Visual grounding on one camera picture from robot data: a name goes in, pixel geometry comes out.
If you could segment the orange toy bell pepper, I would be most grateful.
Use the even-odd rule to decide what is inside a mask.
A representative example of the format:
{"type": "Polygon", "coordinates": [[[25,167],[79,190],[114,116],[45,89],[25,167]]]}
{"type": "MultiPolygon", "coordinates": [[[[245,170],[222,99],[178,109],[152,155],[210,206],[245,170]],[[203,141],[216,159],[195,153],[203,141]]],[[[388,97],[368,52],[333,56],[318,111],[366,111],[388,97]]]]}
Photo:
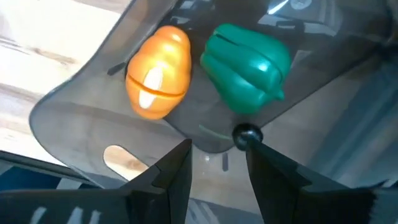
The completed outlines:
{"type": "Polygon", "coordinates": [[[127,65],[126,90],[133,110],[146,119],[168,115],[187,94],[192,59],[188,35],[162,26],[127,65]]]}

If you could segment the translucent grey tupperware container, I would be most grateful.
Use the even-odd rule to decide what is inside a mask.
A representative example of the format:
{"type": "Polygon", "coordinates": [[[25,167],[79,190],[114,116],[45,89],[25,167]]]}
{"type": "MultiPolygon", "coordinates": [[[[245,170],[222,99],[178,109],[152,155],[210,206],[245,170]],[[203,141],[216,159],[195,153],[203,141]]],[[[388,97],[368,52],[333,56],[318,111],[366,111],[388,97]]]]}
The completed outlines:
{"type": "Polygon", "coordinates": [[[94,56],[40,100],[32,132],[52,156],[96,185],[127,178],[103,159],[108,146],[152,165],[193,141],[193,187],[248,189],[233,128],[252,123],[264,142],[348,187],[398,180],[398,0],[132,0],[94,56]],[[129,103],[127,63],[162,26],[186,32],[191,83],[166,117],[129,103]],[[285,45],[291,59],[279,99],[253,114],[228,108],[200,65],[206,42],[243,28],[285,45]]]}

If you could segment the small dark purple toy plum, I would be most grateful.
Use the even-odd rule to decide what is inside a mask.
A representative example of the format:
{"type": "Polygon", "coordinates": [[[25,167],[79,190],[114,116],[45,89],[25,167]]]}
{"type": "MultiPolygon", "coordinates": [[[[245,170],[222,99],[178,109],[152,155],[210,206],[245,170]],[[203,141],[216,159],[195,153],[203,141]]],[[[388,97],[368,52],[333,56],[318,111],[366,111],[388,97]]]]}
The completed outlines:
{"type": "Polygon", "coordinates": [[[232,132],[234,145],[245,151],[250,141],[262,142],[264,136],[261,129],[251,123],[242,123],[235,126],[232,132]]]}

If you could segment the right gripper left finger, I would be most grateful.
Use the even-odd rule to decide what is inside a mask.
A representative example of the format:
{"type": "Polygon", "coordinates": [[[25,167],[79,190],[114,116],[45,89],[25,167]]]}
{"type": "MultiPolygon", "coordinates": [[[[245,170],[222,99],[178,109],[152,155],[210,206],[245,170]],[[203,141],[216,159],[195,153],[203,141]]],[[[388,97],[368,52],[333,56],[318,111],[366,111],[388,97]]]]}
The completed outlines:
{"type": "Polygon", "coordinates": [[[192,186],[192,140],[185,139],[120,189],[129,224],[185,224],[192,186]]]}

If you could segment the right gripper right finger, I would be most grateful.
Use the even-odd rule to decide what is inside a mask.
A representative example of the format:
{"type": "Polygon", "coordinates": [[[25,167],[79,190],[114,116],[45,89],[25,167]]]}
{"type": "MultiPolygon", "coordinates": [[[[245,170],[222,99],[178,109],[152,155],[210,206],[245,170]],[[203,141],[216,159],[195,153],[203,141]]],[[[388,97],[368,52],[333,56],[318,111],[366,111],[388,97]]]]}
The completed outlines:
{"type": "Polygon", "coordinates": [[[294,224],[299,191],[311,184],[299,163],[257,140],[248,142],[246,162],[264,223],[294,224]]]}

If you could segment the green toy bell pepper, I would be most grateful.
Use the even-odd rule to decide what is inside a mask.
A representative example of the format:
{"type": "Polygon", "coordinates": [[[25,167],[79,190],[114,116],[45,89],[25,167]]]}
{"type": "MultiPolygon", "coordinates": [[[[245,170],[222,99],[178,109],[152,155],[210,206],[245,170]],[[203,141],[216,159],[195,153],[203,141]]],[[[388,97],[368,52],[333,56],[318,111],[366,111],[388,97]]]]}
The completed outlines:
{"type": "Polygon", "coordinates": [[[232,111],[253,114],[285,98],[292,59],[275,37],[222,24],[206,41],[200,64],[232,111]]]}

